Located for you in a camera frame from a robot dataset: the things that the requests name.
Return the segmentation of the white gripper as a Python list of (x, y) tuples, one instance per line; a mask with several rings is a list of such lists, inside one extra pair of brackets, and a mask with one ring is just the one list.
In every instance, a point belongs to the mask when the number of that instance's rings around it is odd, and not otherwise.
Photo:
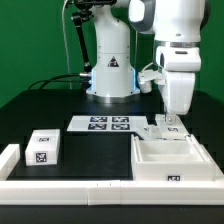
[(195, 73), (201, 68), (199, 48), (159, 46), (156, 49), (156, 63), (164, 77), (159, 89), (168, 112), (165, 121), (174, 124), (175, 114), (187, 114), (191, 105)]

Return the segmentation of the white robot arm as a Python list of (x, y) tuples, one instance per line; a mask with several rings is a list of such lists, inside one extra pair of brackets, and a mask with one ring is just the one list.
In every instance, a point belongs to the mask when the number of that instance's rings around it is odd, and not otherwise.
[[(185, 115), (191, 106), (195, 73), (201, 68), (200, 31), (209, 17), (209, 0), (117, 0), (128, 9), (128, 24), (112, 16), (111, 7), (93, 7), (97, 62), (87, 94), (105, 103), (159, 87), (166, 121)], [(130, 64), (130, 30), (154, 36), (153, 64), (137, 73)]]

